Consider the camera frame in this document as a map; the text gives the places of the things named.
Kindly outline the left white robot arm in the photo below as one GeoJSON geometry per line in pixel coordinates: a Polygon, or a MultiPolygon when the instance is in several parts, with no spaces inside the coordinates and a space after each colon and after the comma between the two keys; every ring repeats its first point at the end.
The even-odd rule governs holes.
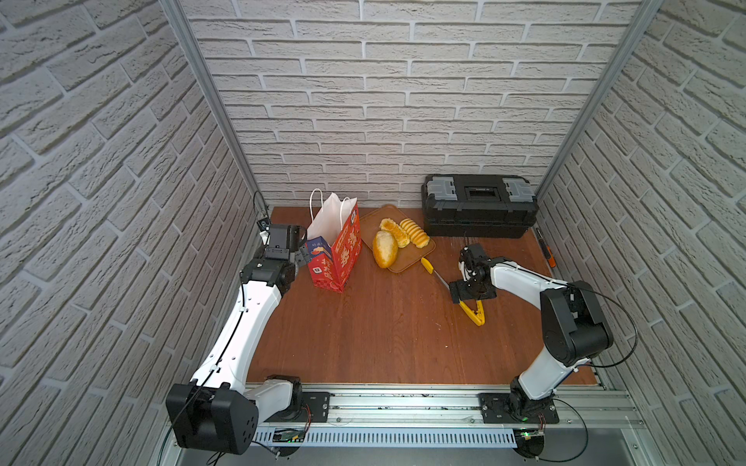
{"type": "Polygon", "coordinates": [[[244,454],[258,426],[278,416],[308,414],[302,384],[274,375],[246,388],[254,353],[266,324],[295,280],[303,227],[272,224],[241,270],[232,311],[213,349],[186,384],[173,384],[165,406],[177,445],[213,454],[244,454]]]}

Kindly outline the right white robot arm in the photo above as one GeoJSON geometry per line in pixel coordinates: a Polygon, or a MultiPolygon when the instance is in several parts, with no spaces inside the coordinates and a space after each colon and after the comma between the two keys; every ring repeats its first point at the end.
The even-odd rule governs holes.
{"type": "Polygon", "coordinates": [[[530,271],[504,257],[490,258],[479,244],[460,252],[462,279],[448,284],[454,303],[476,323],[484,320],[483,306],[466,306],[507,291],[540,310],[543,349],[532,365],[511,383],[507,411],[525,419],[551,404],[555,389],[579,366],[611,348],[612,330],[585,282],[564,282],[530,271]]]}

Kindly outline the large oval golden bun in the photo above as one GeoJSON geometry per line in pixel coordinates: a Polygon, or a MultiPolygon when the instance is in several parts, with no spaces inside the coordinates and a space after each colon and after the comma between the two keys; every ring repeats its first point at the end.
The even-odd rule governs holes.
{"type": "Polygon", "coordinates": [[[389,231],[379,230],[373,241],[373,254],[377,265],[388,269],[397,260],[398,243],[389,231]]]}

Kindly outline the red white paper bag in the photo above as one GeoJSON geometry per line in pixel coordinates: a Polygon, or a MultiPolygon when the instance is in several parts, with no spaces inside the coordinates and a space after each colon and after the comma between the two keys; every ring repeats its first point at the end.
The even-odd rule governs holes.
{"type": "Polygon", "coordinates": [[[357,198],[340,199],[316,188],[309,197],[311,224],[306,247],[315,287],[342,293],[361,253],[361,216],[357,198]]]}

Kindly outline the yellow metal tongs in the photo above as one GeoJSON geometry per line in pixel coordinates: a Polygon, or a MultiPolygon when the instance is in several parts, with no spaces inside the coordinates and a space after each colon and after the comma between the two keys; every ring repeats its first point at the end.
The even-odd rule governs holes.
{"type": "MultiPolygon", "coordinates": [[[[423,268],[427,270],[427,273],[433,275],[434,277],[437,277],[437,280],[446,287],[448,291],[451,291],[450,285],[445,281],[445,279],[434,269],[433,265],[425,258],[422,257],[420,259],[421,264],[423,265],[423,268]]],[[[484,305],[481,300],[476,301],[476,309],[472,310],[469,306],[466,305],[466,303],[462,299],[458,299],[457,301],[458,306],[466,313],[466,316],[470,318],[477,326],[482,326],[486,322],[485,318],[485,310],[484,305]]]]}

